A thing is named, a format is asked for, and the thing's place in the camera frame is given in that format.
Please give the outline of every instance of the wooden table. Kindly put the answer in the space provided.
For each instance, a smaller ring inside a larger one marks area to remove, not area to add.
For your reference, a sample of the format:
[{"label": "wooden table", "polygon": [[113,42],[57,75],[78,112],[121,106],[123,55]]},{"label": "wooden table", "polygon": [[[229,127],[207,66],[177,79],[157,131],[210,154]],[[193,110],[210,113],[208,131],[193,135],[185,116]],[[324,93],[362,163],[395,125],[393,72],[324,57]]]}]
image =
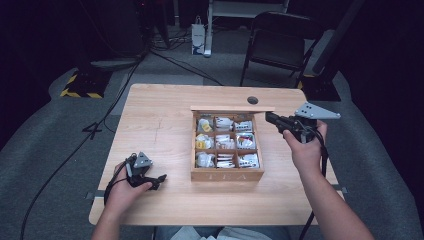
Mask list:
[{"label": "wooden table", "polygon": [[[259,103],[250,105],[249,96],[257,97]],[[264,113],[255,115],[265,168],[259,182],[191,181],[190,107],[275,107],[276,114],[290,116],[304,102],[303,92],[297,89],[134,84],[98,189],[106,189],[117,164],[142,151],[154,162],[146,176],[168,177],[158,191],[146,192],[137,200],[124,224],[303,225],[310,205],[290,148],[277,128],[265,121]],[[327,179],[337,184],[330,163]],[[96,197],[89,216],[92,224],[103,207],[103,198]]]}]

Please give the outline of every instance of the finger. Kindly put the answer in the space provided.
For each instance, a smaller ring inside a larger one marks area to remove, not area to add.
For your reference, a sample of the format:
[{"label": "finger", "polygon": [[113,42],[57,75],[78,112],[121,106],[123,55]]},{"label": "finger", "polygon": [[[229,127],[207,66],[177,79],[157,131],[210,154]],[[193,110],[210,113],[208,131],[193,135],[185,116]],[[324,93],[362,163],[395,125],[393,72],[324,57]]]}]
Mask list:
[{"label": "finger", "polygon": [[324,139],[324,142],[325,142],[325,138],[327,136],[328,125],[326,123],[324,123],[323,121],[318,120],[317,126],[318,126],[318,131],[321,133],[322,138]]},{"label": "finger", "polygon": [[289,144],[290,148],[293,148],[294,145],[299,142],[289,130],[284,130],[283,136],[284,136],[284,139],[286,139],[287,144]]}]

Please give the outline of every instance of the right hand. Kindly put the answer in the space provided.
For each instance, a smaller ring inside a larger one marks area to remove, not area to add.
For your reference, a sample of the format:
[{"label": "right hand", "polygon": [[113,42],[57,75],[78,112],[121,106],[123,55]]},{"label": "right hand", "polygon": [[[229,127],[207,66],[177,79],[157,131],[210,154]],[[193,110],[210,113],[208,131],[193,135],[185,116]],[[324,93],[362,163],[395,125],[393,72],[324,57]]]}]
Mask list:
[{"label": "right hand", "polygon": [[[324,141],[327,134],[327,124],[318,120],[318,131],[321,133]],[[292,150],[293,163],[300,174],[314,174],[321,172],[321,143],[314,138],[308,143],[300,143],[289,130],[283,132],[284,139]]]}]

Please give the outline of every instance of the black cable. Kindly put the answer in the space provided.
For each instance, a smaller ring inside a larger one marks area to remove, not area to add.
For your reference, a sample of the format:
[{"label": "black cable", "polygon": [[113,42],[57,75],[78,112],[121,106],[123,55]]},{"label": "black cable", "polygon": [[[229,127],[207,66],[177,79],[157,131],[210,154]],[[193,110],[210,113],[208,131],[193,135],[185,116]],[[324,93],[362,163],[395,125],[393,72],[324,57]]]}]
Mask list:
[{"label": "black cable", "polygon": [[93,129],[93,131],[90,132],[81,141],[81,143],[78,145],[78,147],[65,159],[65,161],[63,161],[62,164],[60,164],[60,166],[53,172],[52,175],[50,175],[50,177],[47,179],[47,181],[43,184],[43,186],[37,192],[35,197],[32,199],[31,204],[30,204],[29,208],[27,209],[27,212],[25,214],[24,220],[23,220],[22,225],[21,225],[21,237],[20,237],[21,240],[24,239],[25,226],[26,226],[26,222],[28,221],[28,216],[29,216],[29,214],[32,210],[32,207],[34,206],[35,202],[37,201],[38,197],[40,196],[40,194],[43,192],[43,190],[46,188],[46,186],[49,184],[49,182],[53,179],[53,177],[59,172],[59,170],[75,155],[75,153],[82,147],[82,145],[84,145],[84,143],[88,140],[88,138],[90,138],[91,134],[93,134],[94,131],[95,131],[95,129]]},{"label": "black cable", "polygon": [[183,68],[183,69],[185,69],[185,70],[187,70],[187,71],[191,72],[191,73],[194,73],[194,74],[196,74],[196,75],[199,75],[199,76],[201,76],[201,77],[204,77],[204,78],[206,78],[206,79],[209,79],[209,80],[211,80],[211,81],[213,81],[213,82],[217,83],[217,84],[218,84],[218,85],[220,85],[220,86],[224,86],[222,83],[220,83],[218,80],[216,80],[216,79],[214,79],[213,77],[211,77],[209,74],[207,74],[207,73],[203,72],[202,70],[200,70],[200,69],[198,69],[198,68],[196,68],[196,67],[191,66],[190,64],[188,64],[188,63],[186,63],[186,62],[183,62],[183,63],[185,63],[185,64],[189,65],[190,67],[192,67],[192,68],[194,68],[194,69],[196,69],[196,70],[198,70],[198,71],[202,72],[204,75],[202,75],[202,74],[200,74],[200,73],[197,73],[197,72],[195,72],[195,71],[193,71],[193,70],[191,70],[191,69],[188,69],[188,68],[186,68],[186,67],[182,66],[181,64],[178,64],[178,63],[176,63],[176,62],[175,62],[175,61],[178,61],[178,62],[182,62],[182,61],[179,61],[179,60],[174,60],[174,61],[172,61],[172,60],[171,60],[172,58],[170,58],[170,57],[162,56],[162,55],[160,55],[160,54],[158,54],[158,53],[156,53],[156,52],[154,52],[154,51],[152,51],[152,50],[150,50],[150,52],[151,52],[153,55],[158,56],[158,57],[160,57],[160,58],[163,58],[163,59],[165,59],[166,61],[168,61],[168,62],[170,62],[170,63],[173,63],[173,64],[175,64],[175,65],[177,65],[177,66],[179,66],[179,67],[181,67],[181,68]]},{"label": "black cable", "polygon": [[97,27],[96,23],[94,22],[93,18],[90,16],[90,13],[88,12],[87,8],[84,6],[84,4],[82,3],[81,0],[78,0],[79,4],[81,5],[81,8],[84,10],[85,15],[88,17],[88,19],[90,20],[91,25],[94,27],[94,29],[96,30],[97,35],[100,37],[100,39],[103,41],[103,43],[115,54],[117,54],[118,56],[121,57],[139,57],[141,54],[143,54],[143,50],[136,55],[125,55],[122,54],[118,51],[116,51],[110,44],[108,41],[106,41],[106,39],[103,37],[103,35],[101,34],[99,28]]},{"label": "black cable", "polygon": [[170,46],[169,47],[160,47],[157,46],[156,43],[158,41],[153,40],[153,45],[152,45],[152,49],[156,50],[156,51],[168,51],[168,50],[175,50],[178,47],[180,47],[181,45],[183,45],[184,43],[190,43],[191,40],[186,41],[187,40],[187,36],[188,36],[188,31],[187,29],[185,30],[184,34],[182,36],[178,36],[178,34],[182,32],[181,30],[178,31],[174,37],[170,38]]},{"label": "black cable", "polygon": [[59,172],[60,169],[62,169],[62,167],[75,155],[75,153],[84,145],[84,143],[92,136],[94,136],[97,127],[99,124],[101,124],[102,122],[105,121],[106,117],[110,114],[110,112],[112,111],[112,109],[115,107],[116,103],[118,102],[118,100],[121,98],[124,89],[127,87],[132,75],[134,74],[135,69],[137,69],[137,67],[140,65],[140,63],[142,62],[142,60],[144,59],[144,56],[146,54],[144,54],[139,61],[137,62],[136,65],[133,66],[133,68],[130,70],[129,74],[128,74],[128,78],[126,83],[124,84],[124,86],[121,88],[117,98],[115,99],[115,101],[113,102],[113,104],[109,107],[107,113],[105,114],[105,116],[99,121],[99,123],[95,123],[95,127],[93,128],[93,130],[90,131],[90,133],[83,139],[83,141],[81,141],[81,143],[78,145],[77,148],[75,148],[75,150],[62,162],[62,164],[60,164],[60,166],[53,172],[52,175],[50,175],[50,177],[47,179],[47,181],[43,184],[43,186],[40,188],[40,190],[37,192],[37,194],[35,195],[35,197],[32,199],[30,206],[27,209],[27,212],[25,214],[24,220],[22,221],[22,225],[21,225],[21,235],[20,235],[20,239],[23,240],[24,239],[24,235],[25,235],[25,227],[26,227],[26,222],[28,221],[28,217],[29,214],[35,204],[35,202],[37,201],[38,197],[41,195],[41,193],[43,192],[43,190],[46,188],[46,186],[50,183],[50,181],[53,179],[53,177]]}]

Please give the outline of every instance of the chair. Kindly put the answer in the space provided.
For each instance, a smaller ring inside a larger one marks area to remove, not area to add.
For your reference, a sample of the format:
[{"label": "chair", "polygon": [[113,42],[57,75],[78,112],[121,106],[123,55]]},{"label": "chair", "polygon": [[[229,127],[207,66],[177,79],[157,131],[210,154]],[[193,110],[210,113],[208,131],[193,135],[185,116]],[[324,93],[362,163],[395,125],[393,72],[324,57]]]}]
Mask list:
[{"label": "chair", "polygon": [[[251,61],[291,70],[289,77],[299,72],[294,86],[297,88],[300,76],[323,33],[324,27],[310,17],[281,12],[258,14],[252,21],[240,87]],[[305,40],[313,41],[306,53]]]}]

